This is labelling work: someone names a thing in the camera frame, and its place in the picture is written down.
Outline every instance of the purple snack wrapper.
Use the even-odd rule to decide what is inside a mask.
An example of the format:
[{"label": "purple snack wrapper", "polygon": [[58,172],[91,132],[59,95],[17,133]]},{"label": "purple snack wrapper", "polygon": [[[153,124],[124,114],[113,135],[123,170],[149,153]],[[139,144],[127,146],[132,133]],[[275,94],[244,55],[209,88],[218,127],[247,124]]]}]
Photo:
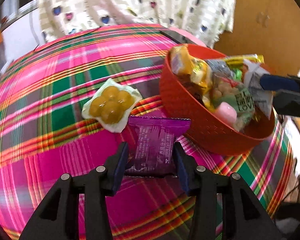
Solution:
[{"label": "purple snack wrapper", "polygon": [[138,142],[125,175],[162,177],[176,174],[173,144],[189,129],[190,123],[190,119],[130,116],[129,125],[135,128]]}]

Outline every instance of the table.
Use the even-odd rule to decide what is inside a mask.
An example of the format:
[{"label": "table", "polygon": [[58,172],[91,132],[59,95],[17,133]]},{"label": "table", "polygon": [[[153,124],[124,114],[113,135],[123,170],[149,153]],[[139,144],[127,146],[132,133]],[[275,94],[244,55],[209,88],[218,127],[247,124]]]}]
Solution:
[{"label": "table", "polygon": [[[18,239],[61,174],[87,173],[131,139],[129,129],[113,134],[81,117],[83,104],[109,77],[142,94],[132,114],[166,115],[158,83],[163,59],[175,44],[159,33],[163,29],[157,24],[102,27],[47,43],[11,64],[0,82],[0,224],[12,239]],[[47,151],[93,133],[96,144],[88,152],[76,143],[62,155]],[[236,157],[209,153],[185,137],[178,140],[199,165],[223,175],[238,172],[269,215],[274,213],[292,169],[291,147],[279,122],[271,137]],[[114,239],[187,239],[195,198],[182,192],[176,178],[124,178],[106,202]],[[221,239],[220,198],[218,203]]]}]

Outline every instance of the black device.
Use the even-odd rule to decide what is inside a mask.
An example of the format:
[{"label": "black device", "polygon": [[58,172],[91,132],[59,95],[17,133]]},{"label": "black device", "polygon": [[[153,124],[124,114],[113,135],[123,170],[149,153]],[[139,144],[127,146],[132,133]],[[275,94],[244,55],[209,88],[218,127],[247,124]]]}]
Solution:
[{"label": "black device", "polygon": [[191,41],[189,38],[171,30],[161,30],[160,34],[166,36],[170,40],[174,41],[176,44],[196,44],[195,42]]},{"label": "black device", "polygon": [[[79,194],[85,194],[87,240],[113,239],[105,196],[113,196],[123,178],[128,146],[122,143],[116,155],[88,174],[63,174],[41,201],[20,240],[78,240]],[[229,177],[214,174],[186,155],[179,142],[174,144],[173,160],[182,189],[196,196],[189,240],[214,240],[217,193],[222,193],[222,239],[281,240],[281,234],[249,185],[238,173]]]},{"label": "black device", "polygon": [[278,89],[276,89],[277,92],[273,98],[274,109],[277,114],[300,117],[300,77],[288,76],[278,78],[287,80],[287,82],[283,82],[282,87],[280,87],[280,83],[277,85]]}]

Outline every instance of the red bowl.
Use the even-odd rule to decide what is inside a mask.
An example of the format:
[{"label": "red bowl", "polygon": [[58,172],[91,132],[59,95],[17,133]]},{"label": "red bowl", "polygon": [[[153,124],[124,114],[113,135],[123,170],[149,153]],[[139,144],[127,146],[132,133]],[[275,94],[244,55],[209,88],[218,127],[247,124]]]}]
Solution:
[{"label": "red bowl", "polygon": [[[225,57],[216,50],[193,44],[188,45],[188,51],[190,55],[201,59]],[[251,121],[245,127],[245,134],[222,122],[181,85],[170,68],[169,55],[164,61],[159,87],[162,104],[170,117],[191,119],[186,136],[211,152],[221,155],[245,154],[269,137],[274,130],[273,111],[270,120],[261,113],[259,122]]]}]

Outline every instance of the heart pattern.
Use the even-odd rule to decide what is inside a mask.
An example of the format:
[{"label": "heart pattern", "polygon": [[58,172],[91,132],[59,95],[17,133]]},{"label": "heart pattern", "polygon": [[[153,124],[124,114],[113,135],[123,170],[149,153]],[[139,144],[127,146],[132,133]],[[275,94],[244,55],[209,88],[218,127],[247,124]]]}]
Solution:
[{"label": "heart pattern", "polygon": [[207,27],[204,26],[204,25],[201,25],[201,30],[202,30],[203,32],[205,32],[205,31],[207,30]]},{"label": "heart pattern", "polygon": [[61,13],[61,6],[57,6],[57,7],[53,8],[52,13],[54,15],[59,15]]},{"label": "heart pattern", "polygon": [[102,21],[104,24],[108,24],[109,21],[110,21],[109,15],[101,17],[101,21]]},{"label": "heart pattern", "polygon": [[66,13],[65,16],[67,21],[71,21],[73,18],[73,13]]},{"label": "heart pattern", "polygon": [[219,31],[221,32],[224,28],[225,28],[225,25],[223,23],[221,23],[219,26]]},{"label": "heart pattern", "polygon": [[195,0],[195,6],[198,6],[200,4],[201,0]]},{"label": "heart pattern", "polygon": [[72,29],[72,31],[69,32],[69,34],[74,34],[76,29]]},{"label": "heart pattern", "polygon": [[157,3],[156,2],[150,2],[150,6],[151,6],[152,9],[154,9],[157,6]]}]

